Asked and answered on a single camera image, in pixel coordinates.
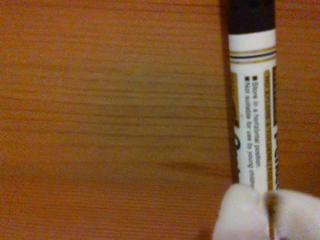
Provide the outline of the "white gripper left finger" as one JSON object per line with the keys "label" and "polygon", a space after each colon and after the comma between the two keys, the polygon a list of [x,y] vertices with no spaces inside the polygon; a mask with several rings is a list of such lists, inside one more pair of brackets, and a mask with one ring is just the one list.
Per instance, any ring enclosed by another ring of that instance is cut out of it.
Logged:
{"label": "white gripper left finger", "polygon": [[231,185],[224,194],[213,229],[213,240],[268,240],[269,220],[264,199],[253,188]]}

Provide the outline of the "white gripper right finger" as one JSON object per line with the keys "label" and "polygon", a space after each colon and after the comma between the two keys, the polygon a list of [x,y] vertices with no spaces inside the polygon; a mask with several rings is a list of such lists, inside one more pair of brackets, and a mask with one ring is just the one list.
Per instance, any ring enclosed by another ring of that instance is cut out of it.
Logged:
{"label": "white gripper right finger", "polygon": [[272,193],[276,202],[274,227],[281,240],[318,240],[320,238],[320,199],[292,190]]}

